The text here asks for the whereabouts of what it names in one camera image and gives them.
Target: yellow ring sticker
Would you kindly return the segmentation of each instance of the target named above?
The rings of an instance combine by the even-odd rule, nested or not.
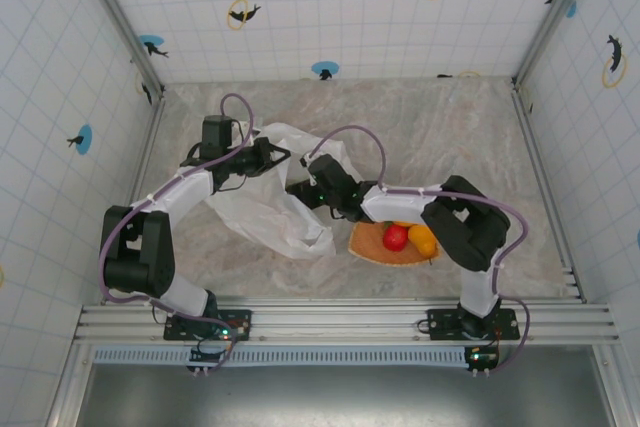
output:
[[[134,77],[133,82],[135,84],[136,92],[138,92],[138,95],[144,94],[144,92],[142,92],[142,77],[140,76],[140,72],[136,72],[136,76]]]
[[[627,56],[621,53],[620,57],[622,57],[622,60],[624,60],[624,67],[622,68],[622,74],[620,74],[620,78],[615,82],[613,82],[612,84],[609,84],[607,82],[607,77],[608,77],[607,69],[611,66],[611,64],[613,64],[613,59],[609,58],[609,60],[607,60],[607,62],[604,64],[604,69],[602,69],[602,85],[604,85],[605,88],[607,89],[613,89],[622,81],[622,79],[624,79],[624,76],[627,74],[627,67],[629,66],[629,63],[627,62]]]
[[[233,8],[240,2],[244,4],[244,15],[242,16],[242,23],[239,26],[234,27],[233,25],[231,25],[231,19],[233,18],[231,17],[231,11],[233,11]],[[227,12],[227,25],[231,30],[240,30],[247,22],[247,15],[249,15],[249,2],[247,2],[247,0],[236,0],[233,4],[231,4],[231,7],[229,7],[229,12]]]

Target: wooden plate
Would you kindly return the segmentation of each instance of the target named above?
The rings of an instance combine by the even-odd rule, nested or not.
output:
[[[392,252],[382,244],[384,222],[368,224],[358,222],[351,231],[349,252],[356,257],[391,267],[413,267],[429,262],[418,249],[408,242],[400,252]]]

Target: purple cable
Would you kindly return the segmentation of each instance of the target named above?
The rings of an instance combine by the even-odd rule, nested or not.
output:
[[[318,143],[318,145],[316,145],[316,147],[311,151],[311,157],[313,157],[316,154],[316,152],[318,152],[320,147],[322,147],[322,145],[331,137],[333,137],[335,134],[337,134],[338,132],[342,132],[344,130],[349,130],[349,129],[360,130],[368,134],[369,137],[371,137],[375,141],[375,143],[378,145],[378,148],[380,149],[380,157],[382,158],[382,167],[380,169],[380,175],[378,175],[378,187],[380,187],[380,190],[384,191],[384,185],[382,181],[384,179],[384,174],[387,169],[387,156],[384,152],[384,147],[382,145],[382,142],[380,142],[380,139],[378,139],[376,134],[374,134],[371,130],[367,129],[366,127],[362,127],[360,125],[345,125],[344,127],[340,127],[339,129],[335,129],[329,132],[327,135],[325,135],[322,138],[322,140]],[[504,258],[507,255],[509,255],[511,252],[513,252],[513,250],[516,247],[518,247],[529,234],[529,224],[527,223],[527,220],[524,218],[524,216],[520,212],[518,212],[513,207],[507,204],[503,204],[502,202],[489,199],[487,197],[480,197],[477,195],[463,194],[463,193],[457,193],[457,192],[442,192],[442,191],[430,191],[430,190],[423,190],[421,192],[417,189],[387,189],[386,193],[391,195],[427,195],[427,196],[434,196],[434,197],[449,197],[449,198],[465,199],[473,202],[479,202],[481,204],[490,205],[492,207],[496,207],[498,209],[501,209],[510,213],[520,222],[522,226],[522,232],[520,233],[520,236],[515,241],[509,244],[509,246],[506,247],[500,253],[500,255],[498,255],[495,262],[496,266],[499,266],[504,260]],[[524,325],[524,332],[522,334],[522,339],[520,340],[520,343],[516,347],[515,352],[502,364],[496,366],[492,370],[492,372],[494,373],[504,369],[507,365],[513,362],[518,357],[518,355],[520,355],[520,353],[524,349],[524,344],[527,341],[527,337],[529,336],[529,329],[531,327],[531,312],[529,311],[529,307],[527,307],[527,305],[517,297],[509,297],[506,295],[500,295],[498,293],[498,273],[499,273],[499,269],[494,268],[493,276],[491,278],[491,290],[493,290],[493,293],[499,296],[503,300],[508,300],[508,301],[516,302],[520,304],[524,310],[526,320]]]
[[[179,182],[181,182],[183,180],[183,177],[187,178],[187,177],[195,174],[196,172],[199,172],[201,170],[207,169],[207,168],[212,167],[214,165],[220,164],[220,163],[222,163],[222,162],[224,162],[226,160],[229,160],[231,157],[233,157],[238,152],[240,152],[240,150],[242,150],[245,147],[245,145],[247,145],[247,143],[249,142],[249,139],[251,138],[251,132],[253,132],[253,111],[251,110],[251,106],[249,105],[249,103],[246,101],[246,99],[244,97],[242,97],[239,94],[230,93],[230,94],[227,94],[224,97],[222,97],[222,99],[220,100],[220,112],[222,112],[223,115],[224,115],[224,103],[229,97],[236,97],[247,108],[247,112],[249,113],[249,131],[247,132],[246,137],[244,139],[242,139],[242,142],[240,142],[240,145],[238,145],[235,149],[233,149],[228,154],[223,155],[222,157],[220,157],[218,159],[211,160],[209,162],[205,162],[204,164],[199,165],[197,167],[194,167],[193,169],[189,169],[187,172],[185,172],[183,174],[182,177],[174,177],[173,179],[171,179],[162,188],[160,188],[160,190],[158,190],[158,192],[155,193],[155,195],[154,195],[155,199],[161,198],[164,194],[166,194],[168,191],[170,191],[176,184],[178,184]],[[125,215],[122,218],[122,220],[120,222],[118,222],[118,224],[115,226],[113,231],[107,237],[107,240],[105,241],[105,243],[104,243],[104,245],[102,247],[102,250],[100,251],[100,257],[99,257],[99,260],[98,260],[98,286],[100,287],[100,292],[102,292],[102,295],[104,297],[106,297],[108,300],[110,300],[111,302],[113,302],[115,304],[126,304],[128,302],[133,302],[134,300],[142,300],[142,301],[145,301],[145,302],[150,300],[151,303],[153,305],[155,305],[156,307],[158,307],[158,308],[160,308],[162,310],[165,310],[165,311],[167,311],[167,312],[169,312],[169,313],[171,313],[173,315],[177,315],[177,316],[183,317],[185,319],[189,319],[189,320],[198,320],[198,321],[209,322],[211,324],[216,324],[216,325],[219,325],[219,326],[227,329],[231,333],[231,346],[229,347],[229,350],[227,351],[227,355],[225,355],[222,358],[222,360],[220,360],[220,362],[218,362],[216,367],[213,368],[213,370],[218,370],[222,366],[222,364],[224,364],[227,361],[227,359],[231,356],[231,352],[233,351],[233,347],[235,346],[235,343],[236,343],[236,334],[233,331],[233,329],[231,329],[231,327],[226,322],[223,322],[223,321],[217,320],[217,319],[211,319],[211,318],[208,318],[208,317],[198,317],[198,316],[195,316],[195,315],[190,315],[190,314],[185,314],[183,312],[178,312],[178,311],[172,309],[171,307],[163,304],[159,300],[156,300],[156,299],[152,300],[147,295],[133,295],[131,297],[127,297],[127,298],[124,298],[124,299],[118,298],[118,297],[114,297],[113,295],[111,295],[111,293],[109,292],[108,287],[104,283],[104,267],[105,267],[105,263],[106,263],[106,260],[107,260],[107,252],[109,252],[109,249],[111,248],[111,245],[113,245],[113,242],[115,241],[116,236],[122,231],[122,229],[124,229],[124,227],[129,223],[129,221],[133,217],[135,217],[139,212],[142,211],[142,209],[145,209],[150,204],[151,204],[151,200],[145,200],[140,205],[138,205],[137,207],[132,209],[131,212],[129,212],[127,215]]]

